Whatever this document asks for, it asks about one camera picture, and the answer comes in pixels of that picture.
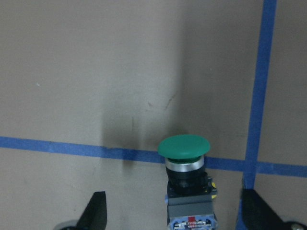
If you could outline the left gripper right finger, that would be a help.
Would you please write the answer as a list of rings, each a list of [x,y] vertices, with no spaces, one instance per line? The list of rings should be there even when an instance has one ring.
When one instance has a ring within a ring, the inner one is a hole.
[[[284,222],[254,189],[242,190],[242,220],[248,230],[283,230]]]

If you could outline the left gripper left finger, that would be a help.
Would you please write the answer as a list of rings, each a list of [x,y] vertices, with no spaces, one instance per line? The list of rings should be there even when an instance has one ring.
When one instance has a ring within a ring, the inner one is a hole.
[[[107,225],[107,206],[105,191],[94,192],[75,230],[105,230]]]

